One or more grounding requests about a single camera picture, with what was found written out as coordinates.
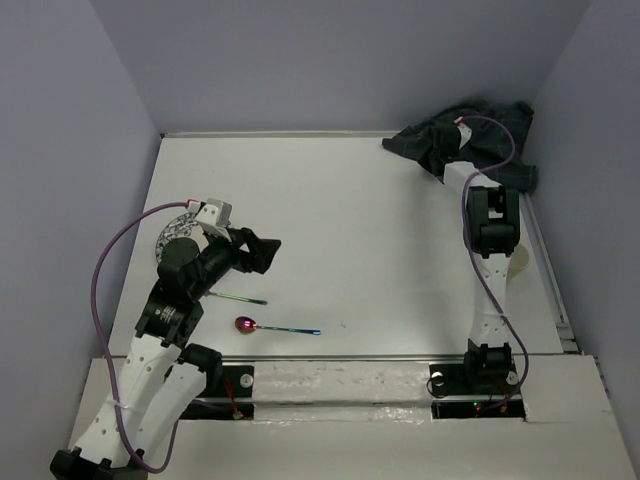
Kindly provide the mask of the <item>dark grey checked cloth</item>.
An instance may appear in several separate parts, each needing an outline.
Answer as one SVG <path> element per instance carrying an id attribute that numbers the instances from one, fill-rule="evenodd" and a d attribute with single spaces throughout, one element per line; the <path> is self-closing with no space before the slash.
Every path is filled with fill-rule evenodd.
<path id="1" fill-rule="evenodd" d="M 478 169 L 508 160 L 507 165 L 488 172 L 489 178 L 521 193 L 534 193 L 538 186 L 538 168 L 522 160 L 534 120 L 534 109 L 525 101 L 496 104 L 482 98 L 466 99 L 383 139 L 382 147 L 430 170 L 434 128 L 451 124 L 460 117 L 471 129 L 471 138 L 461 148 L 458 159 L 471 162 Z"/>

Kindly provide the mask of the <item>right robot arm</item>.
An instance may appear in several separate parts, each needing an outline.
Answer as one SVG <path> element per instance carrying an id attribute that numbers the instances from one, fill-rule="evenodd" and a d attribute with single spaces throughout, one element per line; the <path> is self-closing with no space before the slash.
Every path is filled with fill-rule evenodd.
<path id="1" fill-rule="evenodd" d="M 521 236 L 519 194 L 459 159 L 472 139 L 470 119 L 436 126 L 429 154 L 430 172 L 460 197 L 463 246 L 475 275 L 464 358 L 430 368 L 427 388 L 438 399 L 492 396 L 515 371 L 505 306 L 508 269 Z"/>

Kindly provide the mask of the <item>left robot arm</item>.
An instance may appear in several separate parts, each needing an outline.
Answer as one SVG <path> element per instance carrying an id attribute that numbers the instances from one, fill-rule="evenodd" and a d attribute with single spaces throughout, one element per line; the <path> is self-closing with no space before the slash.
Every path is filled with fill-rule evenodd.
<path id="1" fill-rule="evenodd" d="M 200 248 L 181 237 L 164 246 L 124 364 L 108 367 L 112 391 L 74 446 L 55 454 L 55 478 L 145 479 L 164 471 L 151 464 L 158 447 L 174 441 L 199 394 L 219 388 L 221 354 L 189 340 L 204 314 L 201 299 L 230 270 L 265 273 L 282 243 L 248 228 L 207 241 Z"/>

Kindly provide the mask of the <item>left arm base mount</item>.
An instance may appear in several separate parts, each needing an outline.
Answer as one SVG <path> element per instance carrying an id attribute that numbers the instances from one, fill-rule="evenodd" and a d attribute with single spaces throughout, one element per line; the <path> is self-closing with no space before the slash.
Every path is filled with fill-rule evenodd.
<path id="1" fill-rule="evenodd" d="M 187 406 L 181 420 L 252 420 L 254 366 L 225 364 L 220 375 L 207 379 L 205 389 Z"/>

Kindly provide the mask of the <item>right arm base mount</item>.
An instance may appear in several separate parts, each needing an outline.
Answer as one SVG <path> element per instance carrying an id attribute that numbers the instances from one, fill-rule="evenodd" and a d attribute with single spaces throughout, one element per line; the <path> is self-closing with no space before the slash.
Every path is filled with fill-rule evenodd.
<path id="1" fill-rule="evenodd" d="M 429 366 L 426 389 L 432 397 L 434 420 L 484 418 L 526 418 L 520 393 L 514 389 L 519 381 L 512 364 L 503 377 L 482 380 L 471 385 L 461 363 L 436 363 Z"/>

